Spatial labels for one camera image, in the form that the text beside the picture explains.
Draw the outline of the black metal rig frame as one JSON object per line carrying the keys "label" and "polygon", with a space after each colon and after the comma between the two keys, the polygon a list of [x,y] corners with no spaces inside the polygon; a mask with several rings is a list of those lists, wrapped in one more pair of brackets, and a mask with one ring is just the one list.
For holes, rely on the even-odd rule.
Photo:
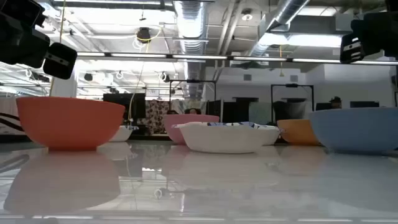
{"label": "black metal rig frame", "polygon": [[[282,96],[276,98],[275,88],[281,87],[288,94],[296,90],[303,90],[304,95],[292,97]],[[308,114],[315,111],[315,89],[313,85],[299,85],[296,83],[271,85],[271,119],[279,121],[283,119],[307,119]]]}
{"label": "black metal rig frame", "polygon": [[198,109],[201,114],[215,113],[214,102],[217,100],[217,86],[214,80],[179,80],[169,81],[169,109],[184,114],[188,109]]}

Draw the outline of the silver ribbed ceiling duct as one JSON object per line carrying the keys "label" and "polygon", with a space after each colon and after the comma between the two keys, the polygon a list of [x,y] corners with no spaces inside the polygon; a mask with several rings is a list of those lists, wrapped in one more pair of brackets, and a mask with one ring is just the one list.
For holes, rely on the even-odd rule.
{"label": "silver ribbed ceiling duct", "polygon": [[[204,55],[206,43],[202,40],[206,34],[206,3],[199,1],[174,1],[177,13],[178,35],[181,53]],[[185,62],[186,80],[204,80],[205,62]]]}

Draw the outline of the frame bar with light strips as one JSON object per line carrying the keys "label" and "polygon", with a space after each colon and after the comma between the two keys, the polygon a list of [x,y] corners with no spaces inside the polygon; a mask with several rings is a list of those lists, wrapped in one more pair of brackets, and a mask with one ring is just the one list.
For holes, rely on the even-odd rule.
{"label": "frame bar with light strips", "polygon": [[224,60],[242,62],[281,62],[281,63],[324,63],[341,64],[339,60],[316,58],[280,58],[280,57],[247,57],[232,55],[188,55],[188,54],[147,54],[147,53],[112,53],[112,52],[77,52],[80,60]]}

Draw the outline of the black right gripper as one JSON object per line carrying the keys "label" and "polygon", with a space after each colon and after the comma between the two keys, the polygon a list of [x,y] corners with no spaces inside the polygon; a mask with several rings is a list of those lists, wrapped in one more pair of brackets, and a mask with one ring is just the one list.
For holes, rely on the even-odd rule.
{"label": "black right gripper", "polygon": [[386,57],[398,59],[398,0],[385,0],[385,4],[386,12],[367,13],[351,22],[353,33],[341,38],[341,63],[360,61],[382,50]]}

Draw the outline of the white bowl blue patterned rim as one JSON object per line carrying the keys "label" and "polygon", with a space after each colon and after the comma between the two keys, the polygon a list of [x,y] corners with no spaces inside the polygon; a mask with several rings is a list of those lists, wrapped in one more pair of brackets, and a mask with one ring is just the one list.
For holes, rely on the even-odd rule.
{"label": "white bowl blue patterned rim", "polygon": [[193,151],[217,154],[247,154],[273,145],[280,136],[276,126],[252,122],[176,124],[187,147]]}
{"label": "white bowl blue patterned rim", "polygon": [[127,141],[133,131],[138,130],[137,126],[121,125],[116,134],[109,140],[110,142],[124,142]]}

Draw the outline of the black round ceiling device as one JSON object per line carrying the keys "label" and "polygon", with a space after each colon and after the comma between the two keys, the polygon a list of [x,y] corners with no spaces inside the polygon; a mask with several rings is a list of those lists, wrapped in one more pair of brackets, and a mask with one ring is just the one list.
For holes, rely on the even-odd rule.
{"label": "black round ceiling device", "polygon": [[140,27],[136,39],[142,44],[148,44],[151,41],[150,29],[148,27]]}

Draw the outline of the blue plastic bowl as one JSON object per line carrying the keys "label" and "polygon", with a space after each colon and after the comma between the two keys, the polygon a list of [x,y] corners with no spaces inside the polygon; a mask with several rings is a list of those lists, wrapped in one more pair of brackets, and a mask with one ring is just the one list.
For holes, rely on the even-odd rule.
{"label": "blue plastic bowl", "polygon": [[379,154],[398,149],[398,108],[350,108],[309,114],[317,139],[335,152]]}

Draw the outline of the yellow-orange plastic bowl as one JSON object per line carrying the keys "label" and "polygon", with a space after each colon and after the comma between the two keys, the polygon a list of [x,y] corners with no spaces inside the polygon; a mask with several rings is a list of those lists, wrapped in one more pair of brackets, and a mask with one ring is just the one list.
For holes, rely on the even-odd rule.
{"label": "yellow-orange plastic bowl", "polygon": [[309,119],[285,119],[278,120],[278,128],[281,137],[289,144],[295,145],[319,145]]}

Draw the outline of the silver slanted ceiling duct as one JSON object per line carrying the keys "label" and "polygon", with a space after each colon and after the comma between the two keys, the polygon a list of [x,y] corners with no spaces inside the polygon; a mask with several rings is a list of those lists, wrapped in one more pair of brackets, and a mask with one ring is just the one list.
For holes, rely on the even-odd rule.
{"label": "silver slanted ceiling duct", "polygon": [[264,14],[257,28],[258,40],[247,56],[262,57],[272,45],[284,45],[287,38],[277,32],[288,32],[290,23],[310,0],[279,0],[277,8]]}

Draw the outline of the red-orange plastic bowl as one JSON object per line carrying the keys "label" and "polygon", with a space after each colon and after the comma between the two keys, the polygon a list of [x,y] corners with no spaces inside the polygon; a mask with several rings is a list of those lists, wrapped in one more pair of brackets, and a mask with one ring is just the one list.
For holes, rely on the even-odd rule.
{"label": "red-orange plastic bowl", "polygon": [[125,107],[116,103],[55,96],[16,99],[25,134],[56,150],[92,150],[119,130]]}

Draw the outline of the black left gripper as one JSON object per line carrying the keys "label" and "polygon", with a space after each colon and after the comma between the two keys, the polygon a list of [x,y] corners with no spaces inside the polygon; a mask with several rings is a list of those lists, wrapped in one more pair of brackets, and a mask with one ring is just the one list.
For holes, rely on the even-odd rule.
{"label": "black left gripper", "polygon": [[77,51],[61,43],[50,45],[49,37],[34,29],[47,18],[44,11],[34,0],[0,0],[0,62],[33,68],[44,62],[44,73],[68,80]]}

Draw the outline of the white banner with black logo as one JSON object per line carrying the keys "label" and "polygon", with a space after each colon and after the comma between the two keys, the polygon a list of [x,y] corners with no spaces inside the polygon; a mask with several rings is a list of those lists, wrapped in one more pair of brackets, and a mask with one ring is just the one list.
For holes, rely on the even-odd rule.
{"label": "white banner with black logo", "polygon": [[15,97],[0,97],[0,135],[25,135]]}

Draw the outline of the floral patterned curtain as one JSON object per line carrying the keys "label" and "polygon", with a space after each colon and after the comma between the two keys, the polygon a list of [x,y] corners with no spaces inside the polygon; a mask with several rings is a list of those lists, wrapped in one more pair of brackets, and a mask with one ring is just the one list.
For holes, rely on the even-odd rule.
{"label": "floral patterned curtain", "polygon": [[167,101],[150,100],[146,101],[145,118],[139,119],[139,124],[144,125],[150,135],[165,133],[163,118],[169,110]]}

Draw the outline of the black aluminium table frame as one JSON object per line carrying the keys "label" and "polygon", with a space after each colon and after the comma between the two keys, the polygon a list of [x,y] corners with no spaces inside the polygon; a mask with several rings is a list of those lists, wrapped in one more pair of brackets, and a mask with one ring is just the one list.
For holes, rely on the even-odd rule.
{"label": "black aluminium table frame", "polygon": [[[197,137],[188,137],[189,143],[198,142],[201,143],[231,143],[231,144],[252,144],[253,146],[262,146],[262,145],[273,145],[279,139],[279,134],[276,133],[275,136],[271,134],[260,134],[259,136],[255,135],[237,135],[237,136],[197,136]],[[150,141],[171,141],[171,138],[167,135],[163,136],[140,136],[140,135],[132,135],[128,140],[150,140]],[[24,135],[0,135],[0,144],[1,143],[22,143],[22,142],[31,142],[31,139]],[[91,148],[97,147],[104,143],[109,143],[110,141],[105,139],[100,139],[100,136],[77,136],[77,137],[68,137],[68,136],[44,136],[42,139],[37,139],[35,141],[37,144],[41,144],[47,147],[55,147],[55,148]]]}

